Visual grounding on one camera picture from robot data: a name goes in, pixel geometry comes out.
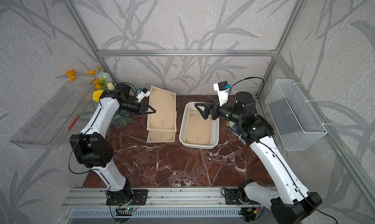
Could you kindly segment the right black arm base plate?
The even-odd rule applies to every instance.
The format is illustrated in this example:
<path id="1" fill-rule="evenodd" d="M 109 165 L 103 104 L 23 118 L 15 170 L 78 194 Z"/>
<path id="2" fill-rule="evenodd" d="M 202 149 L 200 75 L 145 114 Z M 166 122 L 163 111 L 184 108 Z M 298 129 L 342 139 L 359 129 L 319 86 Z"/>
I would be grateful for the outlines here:
<path id="1" fill-rule="evenodd" d="M 260 205 L 253 200 L 241 200 L 238 188 L 222 188 L 221 195 L 225 198 L 227 205 Z"/>

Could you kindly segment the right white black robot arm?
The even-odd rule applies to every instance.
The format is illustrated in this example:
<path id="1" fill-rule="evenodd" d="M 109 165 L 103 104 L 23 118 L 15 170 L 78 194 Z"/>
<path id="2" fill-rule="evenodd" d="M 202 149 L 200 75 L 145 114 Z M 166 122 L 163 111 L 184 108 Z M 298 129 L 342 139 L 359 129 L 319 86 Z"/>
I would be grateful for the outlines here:
<path id="1" fill-rule="evenodd" d="M 273 191 L 247 180 L 238 185 L 239 202 L 269 209 L 279 224 L 297 224 L 322 204 L 320 195 L 308 190 L 281 155 L 273 139 L 273 128 L 257 114 L 251 93 L 236 93 L 234 105 L 196 103 L 194 106 L 204 119 L 221 117 L 233 122 L 235 132 L 256 153 L 277 188 Z"/>

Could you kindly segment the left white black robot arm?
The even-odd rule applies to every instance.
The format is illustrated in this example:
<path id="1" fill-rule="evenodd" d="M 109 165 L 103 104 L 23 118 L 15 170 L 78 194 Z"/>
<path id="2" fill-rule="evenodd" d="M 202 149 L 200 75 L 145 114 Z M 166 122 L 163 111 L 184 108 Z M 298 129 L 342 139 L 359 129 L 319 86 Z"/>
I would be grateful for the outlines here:
<path id="1" fill-rule="evenodd" d="M 93 100 L 99 105 L 87 126 L 70 137 L 72 154 L 79 164 L 94 171 L 111 192 L 118 192 L 126 187 L 127 179 L 120 173 L 113 160 L 113 147 L 105 139 L 113 115 L 117 110 L 125 110 L 138 115 L 156 112 L 143 98 L 149 97 L 150 91 L 142 88 L 136 96 L 129 99 L 130 87 L 125 83 L 117 84 L 113 90 L 97 90 Z"/>

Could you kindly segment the beige stationery sheet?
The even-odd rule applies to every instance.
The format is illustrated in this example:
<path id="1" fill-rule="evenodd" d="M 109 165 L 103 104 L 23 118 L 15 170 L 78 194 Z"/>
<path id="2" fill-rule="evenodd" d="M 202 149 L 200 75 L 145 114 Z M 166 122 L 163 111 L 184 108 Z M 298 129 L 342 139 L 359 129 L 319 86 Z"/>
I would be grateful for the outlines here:
<path id="1" fill-rule="evenodd" d="M 176 131 L 176 94 L 151 86 L 149 105 L 155 113 L 147 117 L 147 130 Z"/>
<path id="2" fill-rule="evenodd" d="M 148 143 L 175 141 L 177 112 L 160 111 L 147 117 Z"/>

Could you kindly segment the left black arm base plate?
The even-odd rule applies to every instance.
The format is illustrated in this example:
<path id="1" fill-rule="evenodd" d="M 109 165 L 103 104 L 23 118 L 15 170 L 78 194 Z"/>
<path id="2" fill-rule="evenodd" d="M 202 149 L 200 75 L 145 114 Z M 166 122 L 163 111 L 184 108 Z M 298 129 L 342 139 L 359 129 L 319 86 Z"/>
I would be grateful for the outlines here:
<path id="1" fill-rule="evenodd" d="M 148 190 L 147 189 L 132 189 L 131 191 L 108 191 L 106 205 L 120 206 L 120 205 L 145 205 Z"/>

